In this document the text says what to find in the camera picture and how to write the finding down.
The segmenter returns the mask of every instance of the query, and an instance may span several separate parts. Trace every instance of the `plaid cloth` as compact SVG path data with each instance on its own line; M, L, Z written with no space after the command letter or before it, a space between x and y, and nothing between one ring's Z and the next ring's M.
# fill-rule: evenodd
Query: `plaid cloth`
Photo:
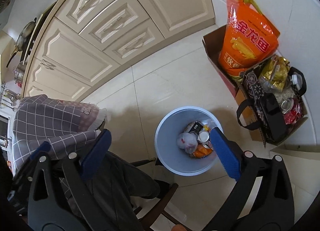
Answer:
M93 144L106 113L106 109L100 110L94 104L60 101L44 94L25 97L13 121L14 167L19 170L44 141L51 144L52 159L62 159Z

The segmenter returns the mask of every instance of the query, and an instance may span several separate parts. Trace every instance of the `drawer handle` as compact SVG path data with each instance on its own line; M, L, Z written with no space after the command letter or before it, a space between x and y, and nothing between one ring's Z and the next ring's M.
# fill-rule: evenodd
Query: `drawer handle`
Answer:
M122 17L118 17L113 23L111 23L109 26L107 26L105 29L103 29L103 31L107 31L109 30L111 27L113 27L117 22L119 22L122 19Z
M39 88L37 88L36 86L33 86L33 85L32 85L32 87L35 88L36 90L43 91L43 89L39 89Z
M82 10L91 0L86 0L81 7L79 7L79 10Z
M46 69L54 70L53 68L51 68L48 65L44 64L43 62L41 62L40 64Z
M136 40L134 43L128 45L128 46L125 48L125 50L128 50L128 49L134 47L134 46L135 46L136 44L138 44L141 40L143 40L142 37L140 37L140 38L139 38L138 40Z
M41 61L45 62L45 63L46 63L48 66L50 66L50 67L56 67L54 64L46 61L45 59L42 59Z

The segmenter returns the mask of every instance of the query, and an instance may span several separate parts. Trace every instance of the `metal bolt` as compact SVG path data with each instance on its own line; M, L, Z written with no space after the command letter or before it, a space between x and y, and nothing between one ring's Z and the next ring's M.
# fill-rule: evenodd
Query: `metal bolt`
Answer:
M41 157L40 157L40 159L39 159L39 162L41 162L41 163L42 163L42 162L44 162L46 159L47 159L47 157L45 157L45 156L41 156Z
M282 161L282 157L280 155L276 155L275 156L276 161L281 162Z
M248 157L248 158L251 158L251 157L253 157L253 153L250 152L250 151L245 151L245 152L244 152L244 156L245 156L245 157Z
M76 158L77 157L77 153L75 153L75 152L72 152L72 153L70 153L69 154L69 159L74 159L74 158Z

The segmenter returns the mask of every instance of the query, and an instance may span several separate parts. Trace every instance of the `frying pan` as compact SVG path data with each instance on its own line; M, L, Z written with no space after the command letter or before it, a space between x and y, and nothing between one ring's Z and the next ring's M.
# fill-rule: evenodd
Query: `frying pan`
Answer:
M18 53L23 51L25 48L27 48L28 46L28 42L30 40L30 36L34 30L34 28L36 27L36 20L37 18L35 18L34 21L29 22L24 29L22 30L22 32L20 33L18 40L16 42L16 46L15 49L13 51L13 54L10 58L10 60L7 63L7 67L9 66L9 63L11 62L11 60L14 58L14 56Z

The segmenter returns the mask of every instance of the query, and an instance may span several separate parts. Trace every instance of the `dark trousers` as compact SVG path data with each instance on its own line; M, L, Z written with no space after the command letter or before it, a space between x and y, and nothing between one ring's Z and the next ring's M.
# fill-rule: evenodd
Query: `dark trousers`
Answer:
M143 231L132 210L130 196L151 199L160 193L159 185L149 175L110 152L86 184L99 206L121 231Z

